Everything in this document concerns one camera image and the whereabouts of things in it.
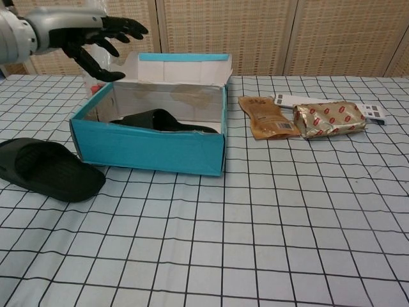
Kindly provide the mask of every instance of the black slipper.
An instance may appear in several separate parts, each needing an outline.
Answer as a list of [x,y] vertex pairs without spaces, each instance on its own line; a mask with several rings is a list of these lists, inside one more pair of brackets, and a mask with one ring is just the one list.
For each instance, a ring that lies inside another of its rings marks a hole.
[[128,115],[122,120],[113,120],[111,123],[154,129],[158,131],[201,131],[206,133],[217,133],[215,129],[209,127],[182,124],[169,112],[163,109],[155,109],[143,113]]
[[83,201],[105,184],[105,176],[63,145],[39,139],[0,143],[0,178],[61,201]]

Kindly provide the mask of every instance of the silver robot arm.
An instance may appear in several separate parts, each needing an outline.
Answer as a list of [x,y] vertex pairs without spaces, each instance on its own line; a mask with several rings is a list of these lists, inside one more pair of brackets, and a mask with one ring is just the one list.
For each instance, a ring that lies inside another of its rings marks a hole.
[[102,10],[64,6],[39,7],[25,17],[15,15],[12,6],[0,9],[0,65],[21,63],[32,54],[62,49],[91,77],[105,82],[124,78],[121,72],[102,69],[82,47],[97,44],[113,56],[120,54],[106,38],[129,43],[127,35],[138,40],[148,30],[138,21],[110,17]]

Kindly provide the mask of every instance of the barcode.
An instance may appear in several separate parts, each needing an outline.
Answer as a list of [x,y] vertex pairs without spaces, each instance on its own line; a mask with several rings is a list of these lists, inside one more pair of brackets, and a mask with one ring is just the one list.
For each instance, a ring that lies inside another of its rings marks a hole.
[[293,130],[293,127],[291,126],[290,123],[277,123],[277,126],[278,126],[280,129]]

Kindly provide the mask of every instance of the table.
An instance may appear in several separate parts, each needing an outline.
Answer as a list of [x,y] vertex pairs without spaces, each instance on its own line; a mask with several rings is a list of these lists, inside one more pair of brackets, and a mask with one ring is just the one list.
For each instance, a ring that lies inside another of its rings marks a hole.
[[[388,124],[255,141],[237,97],[271,93],[382,105]],[[80,77],[10,76],[0,140],[75,151],[84,97]],[[0,306],[409,306],[409,79],[232,77],[228,108],[220,178],[101,168],[70,204],[0,180]]]

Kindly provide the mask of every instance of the food packet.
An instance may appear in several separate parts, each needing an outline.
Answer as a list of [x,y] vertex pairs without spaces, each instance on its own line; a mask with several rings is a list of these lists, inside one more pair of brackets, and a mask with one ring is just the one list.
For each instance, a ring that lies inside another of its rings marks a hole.
[[251,121],[255,139],[282,139],[299,136],[300,131],[281,114],[281,108],[272,98],[239,97],[238,103]]
[[365,130],[365,116],[352,102],[294,106],[294,123],[303,138],[335,136]]

